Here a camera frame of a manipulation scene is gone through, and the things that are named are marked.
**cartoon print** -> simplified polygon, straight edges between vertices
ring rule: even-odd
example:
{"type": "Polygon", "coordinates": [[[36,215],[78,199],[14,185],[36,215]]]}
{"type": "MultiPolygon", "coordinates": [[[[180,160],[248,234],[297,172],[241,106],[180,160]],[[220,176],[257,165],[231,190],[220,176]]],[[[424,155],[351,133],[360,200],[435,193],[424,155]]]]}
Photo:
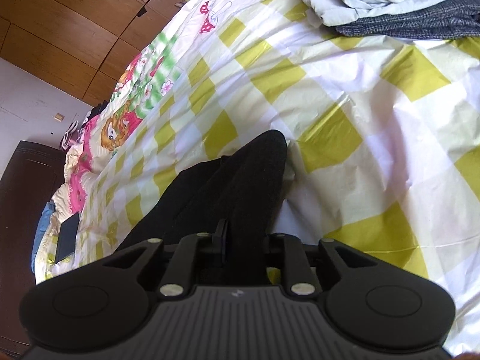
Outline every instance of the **cartoon print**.
{"type": "Polygon", "coordinates": [[[170,89],[172,89],[173,83],[169,79],[165,81],[162,85],[162,89],[160,90],[160,93],[162,93],[162,96],[165,96],[170,89]]]}
{"type": "Polygon", "coordinates": [[[163,57],[160,57],[160,59],[157,61],[157,64],[155,65],[155,67],[150,72],[150,77],[153,77],[155,75],[155,73],[157,73],[157,70],[160,67],[160,65],[162,64],[162,62],[163,62],[163,57]]]}
{"type": "Polygon", "coordinates": [[[121,75],[120,80],[118,81],[117,85],[115,86],[114,92],[119,92],[134,76],[135,67],[137,66],[137,62],[142,57],[142,54],[138,54],[133,61],[130,62],[129,66],[125,70],[125,72],[121,75]]]}
{"type": "Polygon", "coordinates": [[[212,31],[218,25],[218,17],[220,14],[225,12],[232,6],[231,1],[227,2],[223,7],[219,10],[213,10],[213,3],[212,1],[207,1],[200,7],[200,13],[202,15],[207,15],[205,21],[203,22],[203,26],[200,29],[201,34],[212,31]]]}
{"type": "Polygon", "coordinates": [[[142,121],[135,114],[135,110],[128,110],[129,106],[130,100],[115,111],[102,128],[101,145],[111,152],[123,145],[142,121]]]}
{"type": "Polygon", "coordinates": [[[83,138],[83,152],[80,155],[75,168],[73,169],[70,175],[70,182],[69,182],[69,206],[71,212],[79,212],[83,209],[85,205],[85,199],[87,193],[83,189],[81,180],[85,173],[89,173],[92,171],[92,150],[90,147],[90,139],[92,136],[92,130],[97,126],[97,121],[100,115],[94,116],[91,120],[87,122],[85,125],[85,134],[83,138]]]}

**mushroom print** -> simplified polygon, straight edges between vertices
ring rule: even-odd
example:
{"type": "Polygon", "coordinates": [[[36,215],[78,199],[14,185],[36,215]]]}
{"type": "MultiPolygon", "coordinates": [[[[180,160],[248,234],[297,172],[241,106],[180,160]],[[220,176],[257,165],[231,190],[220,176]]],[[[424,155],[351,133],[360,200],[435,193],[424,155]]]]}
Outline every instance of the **mushroom print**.
{"type": "Polygon", "coordinates": [[[203,22],[203,26],[200,29],[201,34],[212,31],[218,24],[218,17],[221,13],[225,12],[232,6],[232,3],[229,1],[223,7],[221,7],[218,11],[214,11],[212,9],[212,2],[207,1],[200,7],[200,13],[203,15],[207,15],[205,21],[203,22]]]}

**bed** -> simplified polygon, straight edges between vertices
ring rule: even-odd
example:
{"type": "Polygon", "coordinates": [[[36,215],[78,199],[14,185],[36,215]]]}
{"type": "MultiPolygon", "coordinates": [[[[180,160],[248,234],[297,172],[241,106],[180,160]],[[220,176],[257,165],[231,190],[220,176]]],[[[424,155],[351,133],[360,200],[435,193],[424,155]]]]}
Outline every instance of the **bed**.
{"type": "Polygon", "coordinates": [[[191,0],[67,154],[37,282],[114,252],[175,176],[276,129],[274,231],[324,236],[454,298],[445,347],[480,350],[480,39],[347,38],[301,0],[191,0]],[[81,211],[75,253],[59,226],[81,211]]]}

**yellow checkered bed sheet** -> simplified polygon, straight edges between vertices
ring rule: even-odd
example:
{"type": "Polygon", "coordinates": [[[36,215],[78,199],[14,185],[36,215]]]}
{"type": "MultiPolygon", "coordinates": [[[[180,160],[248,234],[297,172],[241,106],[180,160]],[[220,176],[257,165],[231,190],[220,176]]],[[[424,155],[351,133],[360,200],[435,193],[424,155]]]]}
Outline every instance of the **yellow checkered bed sheet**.
{"type": "Polygon", "coordinates": [[[111,254],[180,171],[274,128],[289,143],[276,231],[439,283],[457,304],[446,347],[480,349],[480,40],[338,37],[300,0],[213,1],[231,7],[102,171],[69,269],[111,254]]]}

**wardrobe door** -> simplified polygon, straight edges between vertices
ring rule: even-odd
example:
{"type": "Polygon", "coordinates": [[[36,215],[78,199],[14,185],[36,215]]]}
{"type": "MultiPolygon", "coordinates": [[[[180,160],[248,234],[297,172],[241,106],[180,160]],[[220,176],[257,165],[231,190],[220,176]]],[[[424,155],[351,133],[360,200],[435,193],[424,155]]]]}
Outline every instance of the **wardrobe door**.
{"type": "Polygon", "coordinates": [[[45,204],[64,183],[65,154],[21,141],[0,180],[0,349],[20,355],[28,338],[20,325],[22,296],[35,285],[32,245],[45,204]]]}

